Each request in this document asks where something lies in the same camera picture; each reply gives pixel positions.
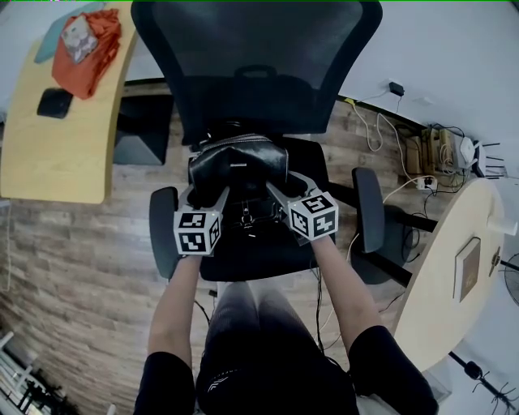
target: power adapter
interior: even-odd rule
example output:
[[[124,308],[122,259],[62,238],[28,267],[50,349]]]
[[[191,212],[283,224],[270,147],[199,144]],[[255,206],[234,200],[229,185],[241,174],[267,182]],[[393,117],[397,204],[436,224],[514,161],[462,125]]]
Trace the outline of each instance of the power adapter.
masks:
[[[398,96],[404,96],[404,87],[402,87],[399,83],[396,82],[390,82],[389,83],[389,91],[392,94],[398,95]]]

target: desk leg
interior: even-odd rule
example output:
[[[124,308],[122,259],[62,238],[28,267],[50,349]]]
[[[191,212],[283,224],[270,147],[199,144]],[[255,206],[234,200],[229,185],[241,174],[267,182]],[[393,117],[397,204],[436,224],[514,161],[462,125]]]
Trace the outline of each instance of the desk leg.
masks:
[[[408,215],[407,213],[398,213],[395,215],[395,220],[412,228],[425,230],[426,232],[433,232],[438,222],[436,220],[427,219],[425,217]]]
[[[391,276],[391,278],[393,278],[398,284],[402,285],[403,287],[407,287],[409,281],[411,281],[411,276],[413,276],[411,272],[400,267],[399,265],[396,265],[394,262],[390,261],[389,259],[383,257],[380,254],[377,254],[376,252],[364,254],[361,251],[356,251],[355,254],[358,256],[362,256],[367,261],[369,261],[376,267],[380,268],[382,271],[387,272]]]

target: fan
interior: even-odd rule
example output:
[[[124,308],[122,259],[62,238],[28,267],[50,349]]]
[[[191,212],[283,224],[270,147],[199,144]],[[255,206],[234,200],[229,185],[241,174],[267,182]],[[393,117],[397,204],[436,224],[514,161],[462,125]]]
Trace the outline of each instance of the fan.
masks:
[[[519,266],[519,254],[515,254],[508,261],[516,267]],[[519,306],[519,272],[504,266],[504,282],[513,300]]]

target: chair armrest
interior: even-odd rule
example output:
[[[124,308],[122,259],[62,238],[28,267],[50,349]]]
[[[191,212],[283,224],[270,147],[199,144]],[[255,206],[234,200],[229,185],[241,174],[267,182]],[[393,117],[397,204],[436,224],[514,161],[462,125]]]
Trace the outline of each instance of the chair armrest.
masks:
[[[328,184],[333,198],[357,208],[357,233],[360,234],[362,252],[379,250],[384,244],[384,204],[379,181],[371,169],[357,167],[352,171],[354,188],[336,183]]]
[[[165,187],[152,193],[149,201],[149,235],[159,273],[169,280],[178,263],[178,250],[173,233],[173,218],[178,206],[178,192]]]

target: chair seat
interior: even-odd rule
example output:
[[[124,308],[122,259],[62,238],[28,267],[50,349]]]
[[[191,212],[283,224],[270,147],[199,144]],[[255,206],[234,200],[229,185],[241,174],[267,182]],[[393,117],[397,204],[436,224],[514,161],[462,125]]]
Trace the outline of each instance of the chair seat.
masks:
[[[254,237],[242,230],[223,233],[213,257],[204,257],[200,273],[209,281],[245,281],[308,269],[310,243],[299,246],[282,223],[264,224]]]
[[[319,143],[288,137],[272,140],[288,150],[290,170],[308,176],[321,190],[326,190],[328,172]],[[254,236],[243,229],[224,229],[213,257],[202,260],[202,278],[258,280],[306,270],[314,260],[310,243],[300,246],[294,233],[283,223],[264,222],[251,234]]]

